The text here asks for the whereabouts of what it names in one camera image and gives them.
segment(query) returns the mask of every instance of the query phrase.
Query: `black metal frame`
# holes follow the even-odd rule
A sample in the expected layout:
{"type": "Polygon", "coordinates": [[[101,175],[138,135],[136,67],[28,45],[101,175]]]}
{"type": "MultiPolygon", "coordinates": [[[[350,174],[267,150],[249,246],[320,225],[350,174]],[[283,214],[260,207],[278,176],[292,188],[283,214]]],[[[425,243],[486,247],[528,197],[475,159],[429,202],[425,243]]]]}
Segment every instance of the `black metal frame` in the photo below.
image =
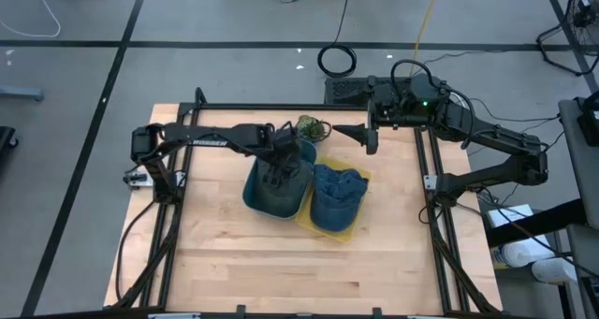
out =
{"type": "Polygon", "coordinates": [[[565,284],[558,285],[558,292],[560,293],[560,303],[562,303],[563,319],[572,319],[570,299],[568,298],[568,291],[565,284]]]}
{"type": "MultiPolygon", "coordinates": [[[[357,106],[348,106],[348,105],[331,105],[331,104],[210,104],[210,103],[181,103],[179,106],[179,111],[177,114],[177,122],[183,123],[186,115],[191,113],[191,124],[197,124],[199,112],[202,109],[220,109],[220,110],[340,110],[340,111],[366,111],[365,107],[357,107],[357,106]]],[[[429,174],[429,168],[427,165],[427,159],[425,154],[424,143],[422,140],[421,131],[415,129],[415,138],[416,138],[416,149],[418,154],[418,161],[420,164],[421,171],[421,179],[424,180],[424,176],[429,174]]],[[[443,164],[441,159],[441,154],[439,152],[439,146],[437,143],[436,136],[430,131],[431,138],[431,152],[432,159],[434,163],[435,172],[439,175],[443,173],[443,164]]],[[[187,172],[189,167],[191,166],[191,148],[187,147],[184,151],[183,156],[183,171],[187,172]]],[[[168,168],[169,170],[175,170],[175,163],[177,161],[178,154],[175,153],[170,156],[168,160],[168,168]]],[[[432,196],[428,194],[426,189],[424,188],[425,184],[423,182],[422,188],[423,193],[425,195],[426,204],[427,204],[427,213],[430,220],[435,219],[435,210],[434,205],[432,204],[432,196]]],[[[174,206],[175,212],[173,213],[172,222],[176,222],[176,224],[180,223],[181,220],[181,211],[183,209],[183,202],[178,203],[174,206]]],[[[160,238],[163,232],[165,221],[166,221],[166,213],[167,213],[168,205],[160,205],[160,210],[158,211],[158,215],[156,216],[156,224],[153,232],[152,239],[152,247],[150,250],[149,258],[152,258],[160,246],[160,238]]],[[[455,226],[453,224],[453,218],[451,216],[450,210],[444,210],[444,225],[446,229],[446,238],[449,249],[457,259],[458,263],[460,262],[460,253],[458,249],[457,237],[455,232],[455,226]]],[[[433,231],[438,231],[438,224],[435,222],[430,222],[431,228],[431,239],[433,239],[433,231]]],[[[161,309],[162,311],[167,306],[168,299],[168,290],[170,284],[170,277],[172,273],[174,254],[176,251],[176,239],[175,244],[171,247],[166,257],[166,262],[164,265],[163,278],[160,285],[159,299],[157,304],[157,309],[161,309]]],[[[458,297],[460,300],[460,311],[454,312],[451,309],[451,299],[449,295],[449,285],[447,284],[446,278],[446,267],[445,261],[439,250],[433,247],[433,256],[435,260],[435,270],[437,274],[437,282],[439,285],[439,293],[442,304],[442,309],[444,315],[449,315],[452,313],[454,317],[461,317],[463,315],[470,315],[470,306],[468,295],[461,283],[461,281],[456,277],[456,287],[458,289],[458,297]]],[[[149,296],[151,293],[152,282],[148,282],[145,288],[142,291],[140,298],[140,307],[145,307],[149,305],[149,296]]],[[[240,305],[238,307],[237,313],[206,313],[203,312],[201,316],[203,318],[213,317],[213,318],[222,318],[222,317],[231,317],[232,315],[240,315],[240,311],[242,310],[242,314],[240,318],[243,317],[270,317],[270,318],[289,318],[290,316],[294,316],[292,313],[245,313],[245,307],[240,305]]],[[[472,313],[477,317],[485,317],[492,318],[495,317],[494,314],[488,313],[472,313]]],[[[351,317],[351,318],[405,318],[404,315],[383,315],[381,309],[374,308],[373,315],[313,315],[313,318],[339,318],[339,317],[351,317]]]]}

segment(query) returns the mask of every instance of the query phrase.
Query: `gray floor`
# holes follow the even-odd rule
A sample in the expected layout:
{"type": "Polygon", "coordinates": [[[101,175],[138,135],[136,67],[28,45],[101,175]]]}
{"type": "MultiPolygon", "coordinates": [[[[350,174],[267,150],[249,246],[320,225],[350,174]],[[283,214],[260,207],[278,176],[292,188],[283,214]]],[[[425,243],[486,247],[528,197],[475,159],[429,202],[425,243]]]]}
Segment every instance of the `gray floor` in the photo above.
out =
{"type": "MultiPolygon", "coordinates": [[[[135,0],[49,0],[63,40],[119,40],[135,0]]],[[[349,0],[341,41],[414,42],[429,0],[349,0]]],[[[343,0],[145,0],[134,40],[329,41],[343,0]]],[[[27,32],[52,32],[39,0],[0,0],[0,19],[27,32]]],[[[557,23],[548,0],[438,0],[429,43],[533,43],[557,23]]],[[[0,39],[17,39],[0,27],[0,39]]],[[[564,44],[563,34],[551,43],[564,44]]],[[[42,103],[0,99],[0,125],[19,130],[21,145],[0,178],[0,317],[19,315],[80,153],[115,49],[0,47],[0,84],[37,86],[42,103]]],[[[421,51],[420,60],[448,51],[421,51]]],[[[325,76],[311,49],[128,49],[37,314],[99,309],[112,269],[129,192],[121,182],[130,132],[147,123],[154,103],[190,101],[202,87],[211,102],[321,103],[325,76]]],[[[387,75],[411,51],[357,50],[356,77],[387,75]]],[[[572,52],[553,58],[575,66],[572,52]]],[[[332,52],[325,63],[342,69],[332,52]]],[[[588,95],[583,78],[545,64],[538,52],[478,53],[444,59],[432,72],[502,117],[554,116],[563,98],[588,95]]],[[[405,75],[407,69],[399,70],[405,75]]],[[[484,119],[491,117],[477,106],[484,119]]],[[[531,123],[503,123],[523,129],[531,123]]],[[[545,141],[559,123],[534,130],[545,141]]],[[[471,146],[469,152],[479,146],[471,146]]],[[[502,161],[484,150],[473,168],[502,161]]],[[[565,143],[549,152],[549,182],[520,187],[510,203],[543,210],[577,196],[565,143]]],[[[493,189],[506,196],[513,185],[493,189]]],[[[507,310],[562,316],[553,286],[500,276],[507,310]]]]}

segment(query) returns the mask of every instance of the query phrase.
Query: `white cable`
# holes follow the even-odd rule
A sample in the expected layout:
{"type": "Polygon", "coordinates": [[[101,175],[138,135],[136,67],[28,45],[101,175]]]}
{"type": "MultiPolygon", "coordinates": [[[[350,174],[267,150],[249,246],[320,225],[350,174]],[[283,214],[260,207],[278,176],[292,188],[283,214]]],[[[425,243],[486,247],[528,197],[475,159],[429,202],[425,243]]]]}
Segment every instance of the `white cable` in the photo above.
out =
{"type": "Polygon", "coordinates": [[[462,106],[463,108],[466,108],[466,109],[468,109],[468,107],[466,106],[466,103],[464,103],[463,99],[461,99],[461,97],[460,97],[459,95],[457,95],[457,94],[455,94],[455,93],[451,93],[451,94],[453,94],[453,96],[455,96],[456,98],[458,98],[458,100],[460,101],[460,104],[461,104],[461,106],[462,106]]]}
{"type": "Polygon", "coordinates": [[[44,6],[46,6],[46,9],[48,10],[48,13],[50,14],[50,16],[52,16],[52,19],[54,20],[54,22],[56,23],[56,26],[58,27],[58,29],[56,30],[56,34],[54,35],[44,35],[44,34],[27,34],[27,33],[22,33],[18,30],[14,30],[11,27],[9,27],[6,23],[2,22],[2,20],[0,20],[0,24],[2,24],[2,26],[4,26],[5,28],[7,28],[9,31],[17,34],[17,35],[21,35],[21,36],[26,36],[26,37],[46,37],[46,38],[54,38],[57,37],[60,34],[60,31],[63,29],[60,25],[60,23],[58,22],[58,20],[56,19],[56,17],[54,16],[54,13],[52,13],[52,10],[50,9],[50,6],[48,6],[48,3],[46,3],[46,0],[41,0],[41,2],[44,3],[44,6]]]}

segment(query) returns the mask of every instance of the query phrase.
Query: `metal clamp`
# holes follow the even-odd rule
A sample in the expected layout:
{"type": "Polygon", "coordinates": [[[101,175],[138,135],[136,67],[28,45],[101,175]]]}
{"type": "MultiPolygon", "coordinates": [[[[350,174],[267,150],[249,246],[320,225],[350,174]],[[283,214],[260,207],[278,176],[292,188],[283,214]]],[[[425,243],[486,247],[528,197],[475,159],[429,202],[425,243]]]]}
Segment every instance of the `metal clamp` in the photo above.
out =
{"type": "Polygon", "coordinates": [[[425,175],[424,176],[424,189],[427,191],[434,191],[437,188],[437,176],[436,175],[425,175]]]}
{"type": "MultiPolygon", "coordinates": [[[[185,185],[185,173],[182,171],[178,171],[175,173],[177,176],[177,186],[185,185]]],[[[143,170],[135,170],[130,173],[127,173],[123,177],[123,182],[127,184],[129,189],[138,190],[140,187],[152,187],[153,180],[148,175],[146,171],[143,170]]]]}

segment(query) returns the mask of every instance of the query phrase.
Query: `blue bowl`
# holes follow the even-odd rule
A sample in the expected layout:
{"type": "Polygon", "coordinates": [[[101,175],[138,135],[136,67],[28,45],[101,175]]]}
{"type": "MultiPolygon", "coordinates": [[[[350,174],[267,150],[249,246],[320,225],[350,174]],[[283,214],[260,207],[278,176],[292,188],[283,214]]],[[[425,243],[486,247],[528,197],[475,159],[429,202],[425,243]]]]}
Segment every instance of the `blue bowl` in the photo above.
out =
{"type": "Polygon", "coordinates": [[[258,177],[258,163],[254,161],[252,170],[247,177],[245,187],[243,187],[243,202],[249,208],[256,210],[261,213],[265,213],[270,217],[274,217],[279,220],[290,220],[300,210],[301,201],[314,173],[314,163],[316,162],[316,147],[310,141],[305,139],[301,140],[301,164],[300,171],[305,171],[306,180],[299,182],[298,189],[294,190],[292,194],[284,194],[283,196],[275,196],[272,198],[265,199],[261,198],[259,193],[256,191],[259,187],[257,185],[258,177]]]}

